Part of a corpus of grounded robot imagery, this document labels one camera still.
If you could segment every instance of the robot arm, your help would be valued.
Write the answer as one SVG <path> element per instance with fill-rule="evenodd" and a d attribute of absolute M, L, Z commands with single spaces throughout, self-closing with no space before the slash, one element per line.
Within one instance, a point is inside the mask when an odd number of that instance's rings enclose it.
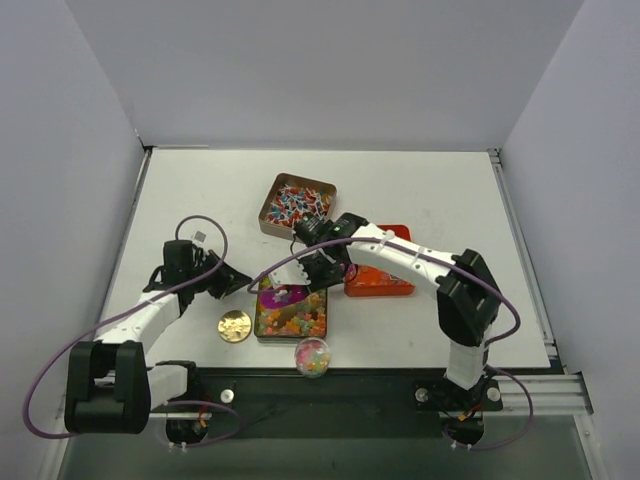
<path fill-rule="evenodd" d="M 162 362 L 148 369 L 145 355 L 165 329 L 182 316 L 196 293 L 222 298 L 251 279 L 226 264 L 176 293 L 164 291 L 211 270 L 220 260 L 189 240 L 166 242 L 164 264 L 153 272 L 138 304 L 148 304 L 95 341 L 70 353 L 65 426 L 74 433 L 140 433 L 149 412 L 170 399 L 202 398 L 193 362 Z"/>
<path fill-rule="evenodd" d="M 420 254 L 455 265 L 499 290 L 481 255 L 472 250 L 454 255 L 427 249 L 350 213 L 335 223 L 307 216 L 294 230 L 307 246 L 346 238 L 374 238 L 380 243 L 341 243 L 301 257 L 299 263 L 273 272 L 274 285 L 303 285 L 305 293 L 310 293 L 342 283 L 345 267 L 357 264 L 378 268 L 435 292 L 440 328 L 451 341 L 447 378 L 465 390 L 478 383 L 487 360 L 485 342 L 500 302 L 451 268 L 420 258 Z"/>

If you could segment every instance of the bolt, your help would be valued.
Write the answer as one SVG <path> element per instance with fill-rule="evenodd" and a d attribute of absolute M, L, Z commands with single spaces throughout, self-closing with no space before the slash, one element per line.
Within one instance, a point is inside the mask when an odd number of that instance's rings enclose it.
<path fill-rule="evenodd" d="M 496 387 L 491 387 L 487 390 L 487 398 L 492 402 L 497 402 L 500 400 L 500 390 Z"/>
<path fill-rule="evenodd" d="M 233 390 L 231 390 L 230 388 L 226 388 L 220 393 L 220 401 L 222 403 L 233 402 L 233 397 L 234 397 Z"/>
<path fill-rule="evenodd" d="M 416 400 L 420 403 L 424 403 L 429 400 L 429 391 L 426 388 L 419 388 L 416 390 Z"/>

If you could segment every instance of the purple cable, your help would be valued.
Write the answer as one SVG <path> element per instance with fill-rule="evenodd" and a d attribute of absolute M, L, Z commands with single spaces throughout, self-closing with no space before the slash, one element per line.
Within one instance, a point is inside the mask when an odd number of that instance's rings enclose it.
<path fill-rule="evenodd" d="M 242 417 L 240 416 L 240 414 L 238 412 L 236 412 L 235 410 L 233 410 L 232 408 L 229 408 L 229 407 L 227 407 L 225 405 L 221 405 L 219 403 L 201 401 L 201 400 L 177 400 L 175 402 L 168 402 L 167 403 L 167 406 L 169 406 L 169 407 L 191 406 L 191 405 L 197 405 L 197 406 L 201 406 L 201 407 L 209 407 L 209 408 L 212 408 L 214 410 L 220 410 L 222 412 L 230 413 L 231 415 L 234 415 L 238 419 L 238 426 L 232 432 L 225 433 L 223 435 L 219 435 L 219 436 L 214 437 L 214 438 L 209 438 L 207 440 L 203 440 L 200 443 L 192 443 L 190 445 L 186 445 L 186 448 L 200 448 L 200 447 L 207 447 L 209 445 L 213 445 L 214 443 L 220 442 L 222 440 L 227 440 L 227 439 L 233 437 L 238 432 L 240 432 L 240 430 L 242 429 Z"/>
<path fill-rule="evenodd" d="M 507 438 L 505 440 L 501 440 L 500 442 L 492 443 L 491 445 L 473 445 L 473 446 L 469 447 L 468 445 L 465 445 L 464 443 L 457 442 L 456 440 L 451 438 L 451 435 L 449 434 L 448 428 L 447 427 L 444 428 L 442 433 L 444 434 L 444 436 L 448 440 L 453 442 L 453 444 L 456 447 L 464 448 L 465 450 L 469 450 L 471 452 L 487 452 L 487 451 L 490 451 L 490 450 L 497 450 L 499 448 L 506 447 L 507 445 L 510 445 L 513 442 L 515 442 L 517 440 L 520 440 L 527 433 L 529 433 L 529 430 L 531 430 L 531 427 L 533 427 L 533 399 L 531 398 L 531 394 L 527 390 L 527 387 L 524 386 L 524 383 L 522 383 L 520 380 L 518 380 L 514 375 L 512 375 L 509 372 L 506 372 L 504 370 L 501 370 L 499 368 L 495 368 L 495 367 L 492 367 L 490 365 L 487 365 L 486 368 L 487 368 L 487 370 L 493 370 L 494 372 L 496 372 L 499 375 L 504 375 L 505 377 L 509 377 L 511 380 L 513 380 L 515 383 L 517 383 L 520 388 L 522 388 L 522 391 L 524 392 L 525 397 L 527 397 L 527 403 L 529 404 L 529 417 L 527 418 L 527 424 L 525 425 L 525 427 L 520 432 L 516 433 L 514 436 L 509 437 L 509 438 Z"/>
<path fill-rule="evenodd" d="M 264 294 L 264 293 L 273 293 L 273 290 L 271 290 L 271 289 L 269 289 L 269 290 L 252 290 L 252 289 L 253 289 L 253 287 L 256 286 L 257 283 L 260 282 L 261 279 L 263 279 L 264 277 L 269 275 L 271 272 L 277 270 L 278 268 L 282 267 L 283 265 L 289 263 L 292 260 L 295 260 L 298 257 L 306 255 L 307 253 L 313 252 L 313 251 L 318 250 L 320 248 L 332 247 L 334 245 L 349 244 L 349 243 L 353 243 L 353 242 L 380 243 L 381 240 L 379 238 L 374 238 L 374 237 L 338 238 L 336 240 L 329 240 L 327 242 L 322 242 L 322 243 L 318 243 L 317 245 L 313 245 L 311 247 L 307 247 L 304 250 L 300 250 L 299 252 L 296 252 L 293 255 L 291 255 L 291 256 L 283 259 L 283 260 L 280 260 L 275 265 L 267 268 L 264 272 L 260 273 L 256 278 L 254 278 L 251 281 L 251 283 L 247 287 L 247 291 L 249 293 L 254 293 L 254 294 L 258 294 L 258 295 Z M 416 252 L 414 252 L 413 250 L 411 250 L 411 249 L 409 249 L 407 247 L 404 247 L 402 245 L 398 245 L 397 243 L 386 242 L 385 243 L 385 247 L 394 248 L 394 249 L 399 250 L 399 251 L 401 251 L 403 253 L 406 253 L 408 255 L 412 255 L 412 256 L 416 255 Z M 481 286 L 486 291 L 488 291 L 490 294 L 495 296 L 498 300 L 500 300 L 501 303 L 504 304 L 505 307 L 507 307 L 509 309 L 509 311 L 513 315 L 513 319 L 515 320 L 514 326 L 511 327 L 506 332 L 501 333 L 500 335 L 496 335 L 495 337 L 491 337 L 489 340 L 487 340 L 487 342 L 485 343 L 485 346 L 488 347 L 489 345 L 491 345 L 492 343 L 497 342 L 498 340 L 503 340 L 503 339 L 505 339 L 507 337 L 510 337 L 511 335 L 513 335 L 514 333 L 516 333 L 520 329 L 520 325 L 522 324 L 522 321 L 520 320 L 520 314 L 516 310 L 516 307 L 514 307 L 513 304 L 509 300 L 507 300 L 507 298 L 505 298 L 505 296 L 502 295 L 501 292 L 499 292 L 498 290 L 493 288 L 487 282 L 479 279 L 475 275 L 472 275 L 471 273 L 463 270 L 462 268 L 460 268 L 460 267 L 458 267 L 456 265 L 453 265 L 453 264 L 451 264 L 449 262 L 445 262 L 444 260 L 440 260 L 439 258 L 435 258 L 435 257 L 432 257 L 430 255 L 426 255 L 424 253 L 418 253 L 417 255 L 418 255 L 418 257 L 420 257 L 423 260 L 426 260 L 427 262 L 435 263 L 436 265 L 440 265 L 441 267 L 449 268 L 449 269 L 453 270 L 454 272 L 456 272 L 458 275 L 462 275 L 463 277 L 471 280 L 472 282 L 474 282 L 477 285 Z"/>
<path fill-rule="evenodd" d="M 220 235 L 222 235 L 222 241 L 223 241 L 223 245 L 224 245 L 223 249 L 222 249 L 222 255 L 220 255 L 220 260 L 218 261 L 218 263 L 215 264 L 215 266 L 211 270 L 209 270 L 209 271 L 207 271 L 207 272 L 203 273 L 202 275 L 199 275 L 199 276 L 197 276 L 195 278 L 192 278 L 191 280 L 188 280 L 188 281 L 186 281 L 184 283 L 176 285 L 175 287 L 171 287 L 170 289 L 165 290 L 162 293 L 159 293 L 158 295 L 156 295 L 155 297 L 150 299 L 149 302 L 157 302 L 158 300 L 160 300 L 161 298 L 163 298 L 163 297 L 165 297 L 167 295 L 175 293 L 175 292 L 177 292 L 178 290 L 180 290 L 182 288 L 188 287 L 190 285 L 193 285 L 194 283 L 197 283 L 197 282 L 199 282 L 201 280 L 204 280 L 205 278 L 207 278 L 210 275 L 212 275 L 213 273 L 215 273 L 216 270 L 218 270 L 218 268 L 220 268 L 220 266 L 224 263 L 224 259 L 227 256 L 227 250 L 229 248 L 229 241 L 227 239 L 227 234 L 225 233 L 225 231 L 222 228 L 222 226 L 212 218 L 209 218 L 209 217 L 207 217 L 205 215 L 191 215 L 191 216 L 186 217 L 185 219 L 181 220 L 180 223 L 178 223 L 178 226 L 176 227 L 176 231 L 175 231 L 176 240 L 178 240 L 178 233 L 180 232 L 180 227 L 182 227 L 182 225 L 184 225 L 189 220 L 193 220 L 193 219 L 206 220 L 207 222 L 212 223 L 220 231 Z M 27 390 L 27 394 L 25 395 L 24 401 L 22 402 L 22 421 L 23 421 L 25 427 L 27 427 L 27 430 L 29 430 L 31 433 L 33 433 L 37 437 L 45 438 L 47 440 L 63 440 L 65 438 L 71 438 L 71 437 L 75 437 L 77 435 L 76 433 L 48 433 L 48 432 L 44 432 L 44 431 L 40 430 L 38 427 L 36 427 L 33 424 L 33 421 L 31 420 L 31 416 L 29 415 L 29 406 L 31 405 L 31 400 L 33 399 L 33 394 L 35 393 L 36 388 L 38 388 L 38 385 L 40 384 L 40 382 L 42 381 L 44 376 L 47 374 L 49 369 L 53 366 L 53 364 L 56 361 L 58 361 L 58 359 L 60 357 L 62 357 L 62 355 L 64 355 L 64 353 L 67 350 L 69 350 L 71 347 L 73 347 L 76 343 L 78 343 L 84 337 L 86 337 L 90 333 L 94 333 L 95 331 L 97 331 L 101 327 L 104 327 L 106 325 L 110 325 L 110 324 L 112 324 L 114 322 L 117 322 L 118 320 L 122 320 L 123 318 L 126 318 L 126 317 L 128 317 L 130 315 L 133 315 L 136 312 L 139 312 L 140 310 L 145 308 L 147 305 L 148 305 L 147 302 L 139 303 L 138 305 L 130 308 L 126 312 L 122 312 L 122 313 L 120 313 L 118 315 L 115 315 L 115 316 L 113 316 L 111 318 L 107 318 L 106 320 L 103 320 L 101 322 L 96 323 L 89 330 L 87 330 L 87 331 L 81 333 L 80 335 L 74 337 L 73 340 L 69 341 L 69 343 L 67 343 L 64 347 L 62 347 L 60 350 L 58 350 L 56 353 L 53 354 L 53 356 L 45 363 L 45 365 L 42 367 L 42 369 L 36 375 L 35 380 L 31 384 L 31 386 L 29 387 L 29 390 Z"/>

